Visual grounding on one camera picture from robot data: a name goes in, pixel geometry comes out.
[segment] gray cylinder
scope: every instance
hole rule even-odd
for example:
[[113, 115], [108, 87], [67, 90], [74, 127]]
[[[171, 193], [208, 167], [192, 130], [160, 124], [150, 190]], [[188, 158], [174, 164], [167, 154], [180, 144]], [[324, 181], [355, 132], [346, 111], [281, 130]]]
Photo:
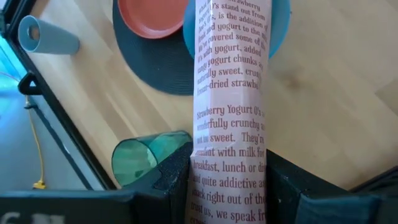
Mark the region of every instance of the gray cylinder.
[[73, 55], [79, 50], [79, 38], [34, 16], [25, 16], [18, 27], [18, 40], [27, 52]]

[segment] black placemat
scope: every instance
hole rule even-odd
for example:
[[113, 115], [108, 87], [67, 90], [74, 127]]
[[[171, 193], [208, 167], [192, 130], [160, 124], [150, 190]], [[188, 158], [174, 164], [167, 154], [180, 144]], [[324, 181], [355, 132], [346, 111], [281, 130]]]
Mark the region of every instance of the black placemat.
[[193, 59], [182, 29], [164, 39], [139, 37], [125, 25], [117, 0], [113, 1], [113, 29], [126, 63], [142, 81], [166, 93], [193, 94]]

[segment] wooden surface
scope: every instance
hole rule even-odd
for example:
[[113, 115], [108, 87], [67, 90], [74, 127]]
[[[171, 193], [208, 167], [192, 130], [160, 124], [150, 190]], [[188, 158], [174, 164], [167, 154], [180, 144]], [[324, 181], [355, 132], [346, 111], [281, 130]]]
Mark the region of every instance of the wooden surface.
[[[153, 90], [125, 64], [112, 0], [38, 0], [32, 14], [81, 39], [76, 56], [30, 57], [112, 178], [119, 141], [192, 132], [192, 97]], [[267, 147], [346, 189], [396, 165], [397, 24], [396, 0], [293, 0], [269, 64]]]

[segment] translucent green cup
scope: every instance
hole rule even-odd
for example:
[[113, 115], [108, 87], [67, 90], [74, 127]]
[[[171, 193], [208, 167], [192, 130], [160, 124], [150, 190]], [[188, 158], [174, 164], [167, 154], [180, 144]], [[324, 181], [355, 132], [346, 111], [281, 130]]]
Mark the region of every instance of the translucent green cup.
[[192, 138], [185, 131], [123, 140], [113, 151], [113, 174], [122, 187], [131, 184], [187, 142]]

